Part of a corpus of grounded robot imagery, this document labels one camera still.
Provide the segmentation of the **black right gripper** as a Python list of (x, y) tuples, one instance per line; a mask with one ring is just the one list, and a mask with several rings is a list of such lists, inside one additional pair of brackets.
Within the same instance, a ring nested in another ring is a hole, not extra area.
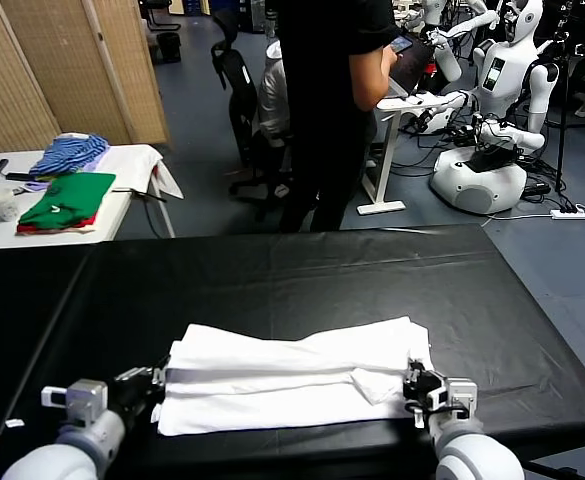
[(404, 380), (405, 410), (414, 417), (415, 425), (424, 425), (426, 418), (445, 405), (445, 380), (416, 360), (409, 362)]

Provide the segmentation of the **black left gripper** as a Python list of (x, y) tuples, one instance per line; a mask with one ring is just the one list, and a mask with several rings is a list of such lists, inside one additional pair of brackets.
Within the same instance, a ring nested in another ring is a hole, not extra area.
[(165, 397), (166, 369), (133, 367), (107, 382), (108, 409), (124, 425), (134, 425), (146, 409), (152, 409)]

